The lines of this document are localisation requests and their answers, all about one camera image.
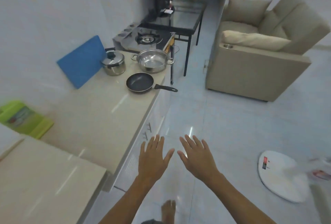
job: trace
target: cabinet handle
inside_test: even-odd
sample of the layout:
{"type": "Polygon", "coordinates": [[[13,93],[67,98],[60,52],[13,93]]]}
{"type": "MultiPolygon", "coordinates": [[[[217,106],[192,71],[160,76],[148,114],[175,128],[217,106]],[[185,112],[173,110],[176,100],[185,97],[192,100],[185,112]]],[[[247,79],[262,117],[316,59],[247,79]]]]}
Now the cabinet handle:
{"type": "Polygon", "coordinates": [[[149,126],[149,129],[148,130],[150,130],[151,133],[152,133],[151,123],[148,123],[148,126],[149,126]]]}
{"type": "Polygon", "coordinates": [[[143,135],[145,135],[145,137],[143,137],[143,138],[145,138],[146,140],[148,140],[148,138],[147,138],[147,133],[144,132],[143,135]]]}

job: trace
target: stainless steel pot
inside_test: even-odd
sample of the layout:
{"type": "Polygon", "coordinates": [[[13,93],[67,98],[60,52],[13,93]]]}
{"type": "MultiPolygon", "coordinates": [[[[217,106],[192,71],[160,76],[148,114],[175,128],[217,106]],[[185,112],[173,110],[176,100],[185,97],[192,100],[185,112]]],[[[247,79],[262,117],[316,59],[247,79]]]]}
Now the stainless steel pot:
{"type": "Polygon", "coordinates": [[[107,57],[101,61],[105,72],[110,76],[122,74],[126,70],[124,55],[118,51],[114,51],[115,48],[108,48],[105,50],[107,57]]]}
{"type": "Polygon", "coordinates": [[[163,50],[158,49],[144,50],[138,55],[133,55],[131,59],[137,61],[140,68],[147,73],[163,71],[167,65],[175,63],[174,59],[168,58],[168,55],[163,50]]]}

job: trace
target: gas stove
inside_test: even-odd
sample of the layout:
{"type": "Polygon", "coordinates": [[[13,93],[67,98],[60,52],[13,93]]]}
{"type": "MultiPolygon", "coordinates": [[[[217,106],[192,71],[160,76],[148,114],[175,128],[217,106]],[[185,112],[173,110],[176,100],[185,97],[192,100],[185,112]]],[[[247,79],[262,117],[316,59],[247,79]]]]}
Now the gas stove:
{"type": "Polygon", "coordinates": [[[166,50],[175,33],[139,27],[133,23],[113,38],[116,50],[139,53],[147,49],[166,50]]]}

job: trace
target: black frying pan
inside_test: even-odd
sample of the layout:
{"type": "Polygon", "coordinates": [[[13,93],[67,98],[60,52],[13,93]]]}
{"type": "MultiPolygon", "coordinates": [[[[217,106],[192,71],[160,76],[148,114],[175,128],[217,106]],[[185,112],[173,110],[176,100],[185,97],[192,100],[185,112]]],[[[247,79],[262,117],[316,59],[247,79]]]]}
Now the black frying pan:
{"type": "MultiPolygon", "coordinates": [[[[126,80],[126,86],[135,93],[145,93],[153,88],[154,79],[151,75],[145,72],[138,72],[131,75],[126,80]]],[[[178,90],[170,86],[161,86],[156,84],[154,89],[164,89],[171,92],[177,92],[178,90]]]]}

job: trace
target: forearm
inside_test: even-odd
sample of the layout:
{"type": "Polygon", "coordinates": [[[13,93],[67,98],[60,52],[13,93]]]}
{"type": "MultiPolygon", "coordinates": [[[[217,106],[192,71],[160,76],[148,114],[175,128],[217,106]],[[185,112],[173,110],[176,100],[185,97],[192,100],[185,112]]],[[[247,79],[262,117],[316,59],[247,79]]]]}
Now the forearm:
{"type": "Polygon", "coordinates": [[[151,183],[143,181],[137,176],[128,191],[105,215],[99,224],[131,224],[139,206],[152,186],[151,183]]]}
{"type": "Polygon", "coordinates": [[[205,183],[220,199],[237,224],[275,224],[243,196],[221,173],[205,183]]]}

